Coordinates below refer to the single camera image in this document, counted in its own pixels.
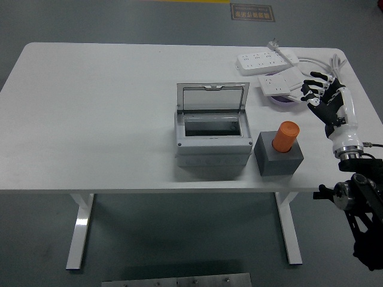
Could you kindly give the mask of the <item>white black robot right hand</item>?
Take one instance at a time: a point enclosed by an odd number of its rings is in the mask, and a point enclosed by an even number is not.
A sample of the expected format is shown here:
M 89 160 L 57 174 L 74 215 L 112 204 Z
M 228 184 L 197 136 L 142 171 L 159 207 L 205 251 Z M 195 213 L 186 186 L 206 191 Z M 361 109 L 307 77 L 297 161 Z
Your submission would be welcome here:
M 325 124 L 325 134 L 332 141 L 336 158 L 363 153 L 363 144 L 357 135 L 358 121 L 351 91 L 331 75 L 312 71 L 311 80 L 304 80 L 301 100 Z

